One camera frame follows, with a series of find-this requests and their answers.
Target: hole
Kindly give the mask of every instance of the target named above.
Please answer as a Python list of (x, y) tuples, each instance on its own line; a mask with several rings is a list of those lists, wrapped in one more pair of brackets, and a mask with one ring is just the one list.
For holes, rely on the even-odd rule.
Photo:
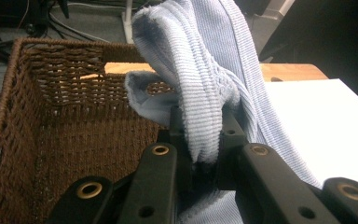
[(139, 217), (151, 217), (154, 214), (154, 208), (152, 206), (144, 206), (139, 209)]
[(264, 147), (252, 147), (252, 151), (254, 152), (254, 154), (259, 156), (265, 156), (269, 154), (269, 150)]
[(308, 207), (299, 207), (298, 212), (302, 217), (307, 219), (314, 219), (316, 218), (315, 213)]
[(97, 189), (97, 186), (95, 186), (95, 185), (86, 186), (85, 188), (83, 188), (83, 193), (90, 194), (96, 189)]
[(358, 188), (345, 183), (340, 183), (337, 187), (341, 194), (343, 194), (347, 198), (358, 201)]
[(234, 134), (234, 133), (235, 133), (234, 130), (228, 130), (228, 131), (227, 131), (227, 134)]
[(165, 146), (155, 146), (152, 149), (153, 154), (158, 155), (158, 156), (162, 156), (167, 154), (170, 151), (169, 148), (165, 147)]
[(98, 182), (87, 182), (77, 188), (77, 197), (90, 199), (101, 193), (103, 186)]

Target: metal grommet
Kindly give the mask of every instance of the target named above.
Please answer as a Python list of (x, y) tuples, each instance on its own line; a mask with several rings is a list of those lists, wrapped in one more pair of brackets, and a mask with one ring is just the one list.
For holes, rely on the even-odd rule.
[(153, 154), (157, 155), (157, 156), (162, 156), (167, 154), (170, 151), (170, 149), (168, 147), (162, 146), (162, 145), (157, 145), (154, 146), (152, 148), (152, 152)]
[(269, 154), (269, 150), (264, 148), (264, 147), (251, 147), (251, 150), (254, 152), (254, 154), (258, 155), (258, 156), (265, 156), (267, 154)]
[(345, 183), (339, 183), (337, 185), (337, 188), (339, 192), (345, 197), (358, 201), (358, 188), (356, 188), (355, 186)]
[(98, 182), (87, 182), (77, 188), (77, 197), (81, 199), (90, 199), (101, 193), (103, 190), (102, 184)]

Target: black equipment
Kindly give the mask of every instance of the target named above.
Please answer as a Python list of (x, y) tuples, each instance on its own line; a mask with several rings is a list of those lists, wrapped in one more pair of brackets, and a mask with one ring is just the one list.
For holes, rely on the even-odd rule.
[[(98, 176), (76, 181), (46, 223), (175, 223), (180, 201), (200, 181), (192, 174), (180, 113), (172, 109), (171, 128), (145, 149), (134, 174), (117, 183)], [(236, 190), (246, 223), (358, 223), (357, 182), (332, 178), (316, 189), (271, 147), (248, 144), (227, 111), (223, 124), (218, 163), (207, 182)]]
[[(58, 2), (62, 13), (69, 18), (67, 0)], [(30, 36), (41, 36), (48, 28), (48, 0), (0, 0), (0, 27), (19, 26)], [(0, 49), (0, 61), (8, 63), (8, 57), (9, 54)]]

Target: wooden board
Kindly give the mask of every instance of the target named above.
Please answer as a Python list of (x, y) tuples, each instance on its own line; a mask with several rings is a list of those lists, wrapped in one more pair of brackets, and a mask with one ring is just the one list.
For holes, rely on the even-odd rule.
[[(282, 81), (328, 79), (315, 65), (304, 63), (261, 63), (265, 81), (280, 79)], [(130, 71), (153, 71), (148, 63), (107, 63), (106, 73), (126, 74)]]

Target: brown wicker basket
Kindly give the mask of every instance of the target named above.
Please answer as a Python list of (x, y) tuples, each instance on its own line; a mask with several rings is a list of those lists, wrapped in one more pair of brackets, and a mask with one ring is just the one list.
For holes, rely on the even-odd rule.
[(124, 76), (103, 67), (142, 61), (130, 45), (15, 43), (0, 95), (0, 223), (43, 223), (79, 178), (136, 169), (160, 127), (131, 110)]

